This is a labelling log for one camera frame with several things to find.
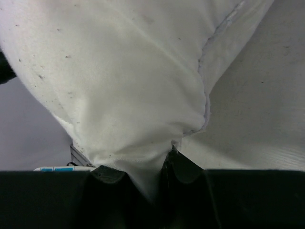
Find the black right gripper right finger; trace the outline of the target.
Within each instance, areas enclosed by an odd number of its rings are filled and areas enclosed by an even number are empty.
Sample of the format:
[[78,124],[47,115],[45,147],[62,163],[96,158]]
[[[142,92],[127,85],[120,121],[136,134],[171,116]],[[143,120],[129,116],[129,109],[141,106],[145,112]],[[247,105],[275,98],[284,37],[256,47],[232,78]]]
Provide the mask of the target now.
[[169,229],[302,229],[305,174],[202,169],[173,148],[162,169]]

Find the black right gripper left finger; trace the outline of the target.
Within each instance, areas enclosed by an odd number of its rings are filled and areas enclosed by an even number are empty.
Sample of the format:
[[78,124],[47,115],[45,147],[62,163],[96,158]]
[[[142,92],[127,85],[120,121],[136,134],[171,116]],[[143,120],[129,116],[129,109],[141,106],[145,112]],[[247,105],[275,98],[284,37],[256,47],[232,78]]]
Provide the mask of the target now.
[[129,177],[92,172],[1,172],[3,229],[150,229],[151,209]]

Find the white pillow with print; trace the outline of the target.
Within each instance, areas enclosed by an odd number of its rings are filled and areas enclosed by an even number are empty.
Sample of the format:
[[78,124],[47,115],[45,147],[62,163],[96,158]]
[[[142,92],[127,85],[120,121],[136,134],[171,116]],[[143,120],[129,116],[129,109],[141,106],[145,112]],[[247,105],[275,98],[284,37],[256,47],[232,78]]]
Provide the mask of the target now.
[[166,155],[203,131],[209,94],[270,0],[3,0],[0,47],[95,166],[150,201]]

